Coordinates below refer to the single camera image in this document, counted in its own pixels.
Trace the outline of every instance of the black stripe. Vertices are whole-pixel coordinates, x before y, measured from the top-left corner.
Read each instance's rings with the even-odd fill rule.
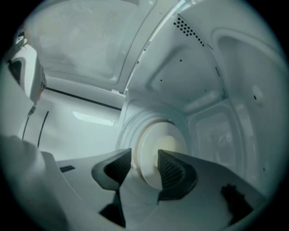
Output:
[[[63,172],[66,172],[66,171],[74,170],[75,168],[72,165],[68,165],[68,166],[65,166],[65,167],[61,167],[59,169],[63,173]]]
[[[29,118],[30,118],[30,117],[28,116],[28,118],[27,118],[27,120],[26,120],[26,124],[25,124],[25,127],[24,127],[23,135],[22,135],[22,140],[24,139],[24,134],[25,134],[25,130],[26,130],[26,126],[27,126],[27,123],[28,123]]]
[[[93,100],[90,100],[90,99],[86,99],[86,98],[83,98],[83,97],[80,97],[80,96],[76,96],[76,95],[72,95],[72,94],[69,94],[69,93],[66,93],[66,92],[58,91],[58,90],[55,90],[55,89],[52,89],[52,88],[47,88],[46,87],[45,89],[47,89],[49,91],[57,92],[57,93],[60,93],[60,94],[66,95],[66,96],[70,96],[70,97],[73,97],[73,98],[76,98],[76,99],[85,100],[85,101],[90,102],[90,103],[95,103],[95,104],[98,104],[98,105],[101,105],[101,106],[106,106],[106,107],[121,111],[121,108],[110,106],[110,105],[105,104],[105,103],[96,102],[96,101],[93,101]]]
[[[209,45],[209,44],[207,44],[207,45],[208,45],[208,47],[209,47],[209,48],[211,48],[211,49],[213,50],[213,48],[212,48],[212,47],[210,47],[210,45]]]
[[[39,147],[39,143],[40,143],[40,138],[41,138],[42,129],[43,129],[43,126],[44,126],[45,120],[46,120],[46,118],[47,118],[47,116],[48,116],[48,113],[49,113],[49,111],[47,111],[47,113],[46,113],[46,115],[45,115],[45,118],[44,118],[44,121],[43,121],[43,123],[42,123],[42,127],[41,127],[41,130],[40,130],[40,133],[39,133],[39,137],[38,137],[37,148]]]

